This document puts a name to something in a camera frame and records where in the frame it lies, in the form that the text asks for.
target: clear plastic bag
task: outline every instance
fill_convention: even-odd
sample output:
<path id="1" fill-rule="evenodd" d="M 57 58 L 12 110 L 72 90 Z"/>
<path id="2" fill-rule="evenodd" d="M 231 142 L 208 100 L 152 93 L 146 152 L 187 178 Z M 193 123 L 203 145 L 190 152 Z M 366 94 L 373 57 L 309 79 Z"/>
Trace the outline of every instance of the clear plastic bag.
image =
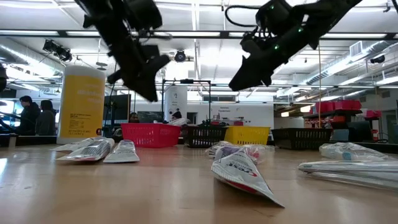
<path id="1" fill-rule="evenodd" d="M 398 190 L 398 161 L 305 162 L 298 169 L 313 178 Z"/>
<path id="2" fill-rule="evenodd" d="M 268 152 L 275 152 L 274 146 L 247 144 L 242 146 L 242 148 L 255 164 L 264 162 Z"/>
<path id="3" fill-rule="evenodd" d="M 233 144 L 228 141 L 220 141 L 214 146 L 211 146 L 210 148 L 206 149 L 205 154 L 208 155 L 210 158 L 214 158 L 216 156 L 216 151 L 224 146 L 233 146 Z"/>
<path id="4" fill-rule="evenodd" d="M 233 151 L 236 152 L 240 149 L 244 150 L 246 154 L 251 158 L 254 164 L 260 164 L 265 161 L 266 154 L 268 152 L 274 152 L 274 146 L 264 146 L 264 145 L 255 145 L 255 144 L 247 144 L 243 146 L 234 145 L 228 141 L 220 141 L 219 143 L 215 144 L 208 148 L 205 153 L 214 158 L 217 154 L 217 151 L 220 149 L 224 149 L 226 152 Z"/>
<path id="5" fill-rule="evenodd" d="M 79 150 L 81 148 L 87 147 L 93 141 L 104 140 L 104 139 L 106 139 L 106 137 L 88 138 L 88 139 L 84 139 L 82 141 L 73 142 L 73 143 L 69 143 L 69 144 L 63 145 L 63 146 L 56 147 L 54 149 L 51 149 L 51 151 L 71 153 L 73 151 L 76 151 L 76 150 Z"/>
<path id="6" fill-rule="evenodd" d="M 104 158 L 114 145 L 113 139 L 99 139 L 89 145 L 58 158 L 58 161 L 98 161 Z"/>
<path id="7" fill-rule="evenodd" d="M 323 157 L 340 161 L 383 161 L 394 160 L 393 157 L 377 152 L 373 149 L 354 144 L 338 142 L 335 144 L 324 144 L 319 147 Z"/>

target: red basket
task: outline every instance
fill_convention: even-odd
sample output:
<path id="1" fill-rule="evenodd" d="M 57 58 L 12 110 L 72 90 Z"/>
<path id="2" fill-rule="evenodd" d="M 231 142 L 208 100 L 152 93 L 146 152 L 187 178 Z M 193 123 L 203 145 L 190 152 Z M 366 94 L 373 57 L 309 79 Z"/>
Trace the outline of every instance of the red basket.
<path id="1" fill-rule="evenodd" d="M 181 127 L 168 124 L 121 124 L 123 139 L 138 147 L 162 148 L 178 144 Z"/>

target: squeezed toothpaste tube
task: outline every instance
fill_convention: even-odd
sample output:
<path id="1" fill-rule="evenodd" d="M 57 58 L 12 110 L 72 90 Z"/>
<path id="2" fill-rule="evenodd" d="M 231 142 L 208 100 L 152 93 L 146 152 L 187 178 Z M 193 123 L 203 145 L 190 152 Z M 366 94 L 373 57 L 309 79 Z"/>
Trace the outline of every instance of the squeezed toothpaste tube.
<path id="1" fill-rule="evenodd" d="M 130 140 L 122 140 L 116 148 L 105 157 L 105 163 L 138 162 L 136 147 Z"/>
<path id="2" fill-rule="evenodd" d="M 214 172 L 218 180 L 232 187 L 267 197 L 279 206 L 284 207 L 275 198 L 244 149 L 225 146 L 217 150 L 211 171 Z"/>
<path id="3" fill-rule="evenodd" d="M 81 147 L 69 155 L 58 158 L 58 161 L 98 161 L 104 158 L 114 145 L 113 139 L 99 139 Z"/>
<path id="4" fill-rule="evenodd" d="M 63 146 L 59 146 L 59 147 L 53 148 L 53 149 L 51 149 L 51 151 L 71 153 L 71 152 L 76 151 L 78 149 L 87 147 L 93 141 L 97 141 L 97 140 L 100 140 L 100 139 L 106 139 L 106 137 L 93 137 L 93 138 L 84 139 L 84 140 L 79 141 L 79 142 L 73 142 L 73 143 L 69 143 L 69 144 L 66 144 L 66 145 L 63 145 Z"/>

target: wooden table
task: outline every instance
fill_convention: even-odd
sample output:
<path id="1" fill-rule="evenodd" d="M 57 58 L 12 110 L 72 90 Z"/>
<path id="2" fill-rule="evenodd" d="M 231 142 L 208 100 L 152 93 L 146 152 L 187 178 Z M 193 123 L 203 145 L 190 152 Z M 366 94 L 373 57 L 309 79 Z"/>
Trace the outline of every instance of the wooden table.
<path id="1" fill-rule="evenodd" d="M 0 223 L 396 223 L 398 195 L 297 170 L 318 152 L 277 150 L 258 166 L 279 208 L 219 183 L 204 150 L 138 149 L 138 164 L 55 162 L 53 146 L 0 151 Z"/>

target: workbench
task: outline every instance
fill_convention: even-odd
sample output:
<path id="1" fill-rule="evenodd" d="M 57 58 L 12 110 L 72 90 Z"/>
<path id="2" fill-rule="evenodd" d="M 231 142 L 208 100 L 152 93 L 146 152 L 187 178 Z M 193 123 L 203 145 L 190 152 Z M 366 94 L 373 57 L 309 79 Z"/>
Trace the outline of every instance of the workbench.
<path id="1" fill-rule="evenodd" d="M 215 180 L 204 150 L 138 149 L 137 164 L 67 163 L 55 146 L 0 149 L 0 223 L 396 223 L 398 195 L 315 180 L 317 151 L 277 149 L 258 168 L 270 200 Z"/>

